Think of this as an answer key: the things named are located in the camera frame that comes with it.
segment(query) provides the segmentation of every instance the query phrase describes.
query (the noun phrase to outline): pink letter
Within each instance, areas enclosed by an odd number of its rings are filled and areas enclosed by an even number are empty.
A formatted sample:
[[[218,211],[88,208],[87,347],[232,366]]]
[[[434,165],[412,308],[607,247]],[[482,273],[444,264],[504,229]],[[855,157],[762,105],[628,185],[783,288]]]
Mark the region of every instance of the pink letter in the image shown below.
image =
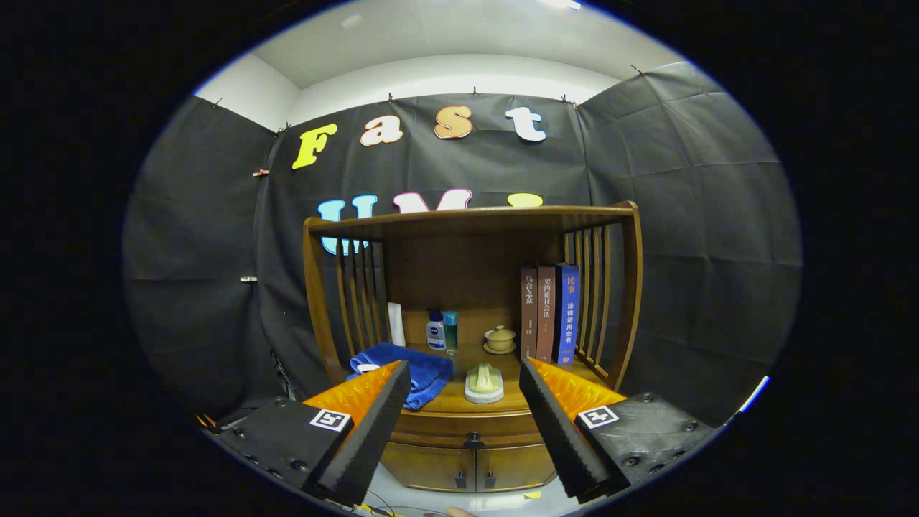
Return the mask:
[[[467,189],[451,189],[440,197],[437,210],[464,210],[472,199],[472,191]],[[392,204],[399,207],[399,213],[429,212],[425,200],[421,199],[418,192],[405,192],[392,198]]]

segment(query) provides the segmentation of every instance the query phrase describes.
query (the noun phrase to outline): letter f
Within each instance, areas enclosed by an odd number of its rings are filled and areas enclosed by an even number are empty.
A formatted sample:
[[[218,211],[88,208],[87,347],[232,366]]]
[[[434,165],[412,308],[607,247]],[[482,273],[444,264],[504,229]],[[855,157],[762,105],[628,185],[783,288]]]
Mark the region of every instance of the letter f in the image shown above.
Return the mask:
[[[302,140],[300,144],[300,153],[297,155],[297,161],[293,163],[292,168],[306,167],[316,163],[316,156],[314,156],[312,152],[321,153],[322,150],[325,149],[325,143],[328,141],[326,135],[335,134],[336,131],[338,131],[338,126],[331,123],[318,129],[309,130],[300,135],[300,139]]]

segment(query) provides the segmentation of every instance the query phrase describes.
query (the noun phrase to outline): cabinet door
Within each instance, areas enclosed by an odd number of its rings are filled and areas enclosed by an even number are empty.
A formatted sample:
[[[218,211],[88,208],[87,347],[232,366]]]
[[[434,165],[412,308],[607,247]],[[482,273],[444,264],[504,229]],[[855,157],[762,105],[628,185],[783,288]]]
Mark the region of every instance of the cabinet door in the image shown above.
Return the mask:
[[[409,488],[446,492],[474,492],[476,488],[473,450],[389,442],[380,462]]]
[[[555,478],[555,465],[543,444],[476,451],[476,491],[541,487]]]

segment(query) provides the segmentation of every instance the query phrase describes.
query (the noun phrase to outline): soap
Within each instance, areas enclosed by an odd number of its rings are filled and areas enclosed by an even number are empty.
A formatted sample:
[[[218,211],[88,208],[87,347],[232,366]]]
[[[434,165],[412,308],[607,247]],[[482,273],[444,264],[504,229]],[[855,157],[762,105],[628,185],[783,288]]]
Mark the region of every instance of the soap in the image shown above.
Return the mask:
[[[471,371],[469,386],[475,393],[494,393],[499,387],[497,371],[488,362],[483,362]]]

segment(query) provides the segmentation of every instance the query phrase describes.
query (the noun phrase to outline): green bottle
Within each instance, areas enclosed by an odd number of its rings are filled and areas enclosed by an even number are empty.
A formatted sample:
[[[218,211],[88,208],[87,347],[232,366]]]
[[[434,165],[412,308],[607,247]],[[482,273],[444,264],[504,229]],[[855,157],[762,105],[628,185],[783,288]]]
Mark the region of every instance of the green bottle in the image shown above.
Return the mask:
[[[456,311],[444,311],[444,336],[447,342],[447,355],[460,353],[460,345],[457,342]]]

